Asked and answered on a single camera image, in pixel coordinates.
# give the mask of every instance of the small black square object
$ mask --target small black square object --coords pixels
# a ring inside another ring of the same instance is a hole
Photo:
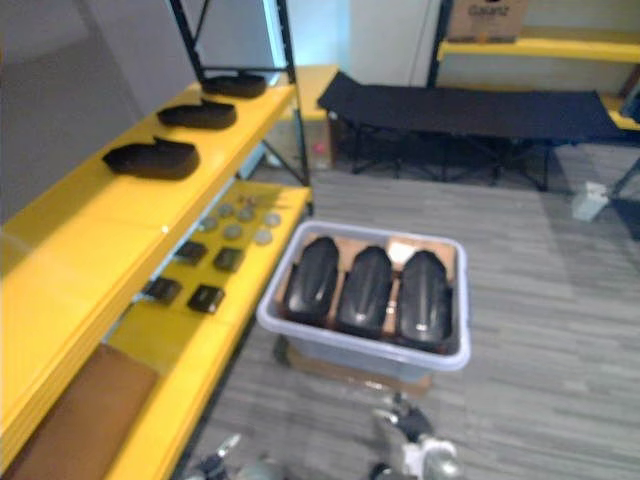
[[[213,265],[227,272],[235,272],[242,263],[244,252],[237,248],[223,247],[213,260]]]
[[[182,285],[179,282],[170,278],[158,277],[149,282],[142,293],[157,302],[169,305],[180,293],[180,290],[182,290]]]
[[[202,243],[187,240],[176,252],[175,258],[189,265],[196,265],[207,253],[207,247]]]
[[[221,288],[200,284],[187,305],[197,312],[214,313],[223,298],[224,291]]]

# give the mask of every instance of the black shoe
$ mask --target black shoe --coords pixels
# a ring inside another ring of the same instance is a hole
[[[236,121],[236,107],[228,103],[201,100],[200,105],[178,105],[160,110],[158,119],[165,125],[221,130]]]
[[[239,75],[207,78],[201,82],[206,93],[219,93],[230,97],[254,98],[262,95],[267,89],[267,82],[260,75]]]
[[[145,178],[179,180],[196,169],[199,157],[194,145],[153,138],[153,145],[130,143],[114,148],[102,160],[114,173]]]

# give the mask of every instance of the yellow shelf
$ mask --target yellow shelf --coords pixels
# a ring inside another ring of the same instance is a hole
[[[623,99],[612,95],[600,94],[600,100],[602,100],[607,112],[609,112],[611,120],[613,120],[613,123],[615,123],[618,128],[640,131],[640,123],[636,122],[633,118],[620,115],[620,107],[622,107],[622,103],[624,102]]]
[[[242,224],[243,236],[233,241],[223,239],[221,232],[234,219],[221,220],[214,232],[194,234],[192,239],[207,245],[209,251],[195,267],[173,262],[164,270],[164,277],[183,285],[172,305],[138,302],[109,340],[163,375],[112,466],[110,480],[169,476],[311,199],[308,188],[236,182],[222,201],[237,204],[239,197],[247,195],[256,195],[260,203],[256,219]],[[253,235],[270,210],[277,211],[282,222],[271,230],[273,241],[260,246]],[[245,252],[237,272],[222,273],[211,265],[222,246]],[[214,314],[199,314],[186,306],[200,283],[222,287],[225,292]]]
[[[322,121],[327,119],[327,112],[318,106],[318,98],[338,73],[337,65],[300,65],[296,67],[298,92],[300,95],[300,115],[304,121]],[[287,75],[282,74],[278,85],[287,84]],[[291,119],[291,109],[287,108],[283,120]]]
[[[438,60],[451,54],[558,57],[640,63],[640,34],[529,27],[523,29],[514,43],[443,41],[438,49]]]
[[[218,132],[168,128],[150,115],[3,226],[0,471],[293,94],[283,86],[250,100],[214,97],[238,113]],[[167,105],[199,97],[194,85]],[[144,180],[102,162],[109,149],[153,135],[194,143],[197,170],[180,181]]]

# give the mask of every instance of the cot metal legs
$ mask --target cot metal legs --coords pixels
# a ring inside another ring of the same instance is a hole
[[[353,143],[353,153],[352,153],[353,166],[351,167],[351,173],[358,174],[362,172],[362,170],[364,170],[364,168],[366,167],[358,167],[358,159],[360,158],[360,148],[362,146],[362,126],[357,125],[355,128],[356,128],[356,138]]]
[[[273,148],[273,146],[267,142],[266,140],[262,140],[262,144],[265,146],[265,148],[267,150],[269,150],[269,152],[278,159],[278,161],[280,162],[280,164],[284,167],[284,169],[289,172],[296,180],[298,180],[298,182],[300,182],[300,184],[304,185],[304,186],[308,186],[308,176],[306,171],[303,170],[303,174],[300,175],[295,168],[293,168],[285,159],[282,155],[280,155],[280,153],[278,153],[278,151]]]
[[[489,146],[484,142],[475,139],[473,137],[459,137],[464,139],[469,145],[473,146],[476,150],[482,152],[486,156],[491,159],[491,162],[487,165],[481,165],[477,167],[472,167],[464,172],[461,172],[453,177],[449,177],[448,180],[455,182],[458,180],[462,180],[465,177],[469,177],[471,175],[475,175],[478,172],[490,169],[491,170],[491,186],[496,186],[500,179],[502,178],[502,174],[508,166],[514,165],[519,161],[523,160],[523,157],[527,155],[536,144],[533,142],[523,142],[520,145],[516,145],[513,142],[509,142],[506,148],[500,148],[499,145]],[[516,169],[515,172],[520,176],[529,180],[539,191],[546,192],[549,189],[549,161],[551,159],[551,155],[553,154],[553,146],[549,143],[543,144],[544,147],[544,158],[543,158],[543,171],[542,171],[542,179],[538,179],[533,177],[529,172],[527,172],[526,163],[520,166],[520,168]],[[443,166],[443,172],[446,172],[446,167]]]
[[[611,198],[619,197],[620,196],[620,192],[622,192],[622,189],[636,175],[640,175],[640,158],[638,158],[638,160],[636,160],[636,163],[634,163],[631,166],[629,171],[627,173],[625,173],[620,180],[618,180],[616,183],[613,184],[613,186],[611,187],[611,193],[609,194],[609,196]]]

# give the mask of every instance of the round metal disc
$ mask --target round metal disc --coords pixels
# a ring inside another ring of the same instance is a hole
[[[275,212],[269,212],[264,216],[264,224],[269,228],[274,228],[280,225],[280,214]]]
[[[227,228],[224,229],[224,238],[228,240],[234,240],[236,238],[239,238],[241,235],[242,235],[242,227],[237,223],[234,223],[233,225],[229,225]]]
[[[210,232],[215,230],[218,226],[218,219],[216,217],[204,217],[198,224],[198,230],[201,232]]]
[[[244,207],[242,210],[238,210],[236,213],[236,218],[243,223],[250,222],[253,220],[254,213],[251,207]]]
[[[233,215],[233,205],[230,203],[223,203],[218,207],[218,213],[222,218],[230,217]]]
[[[269,230],[265,230],[261,228],[256,232],[253,239],[256,241],[258,245],[267,245],[271,243],[271,241],[273,240],[273,235],[271,235],[271,232]]]

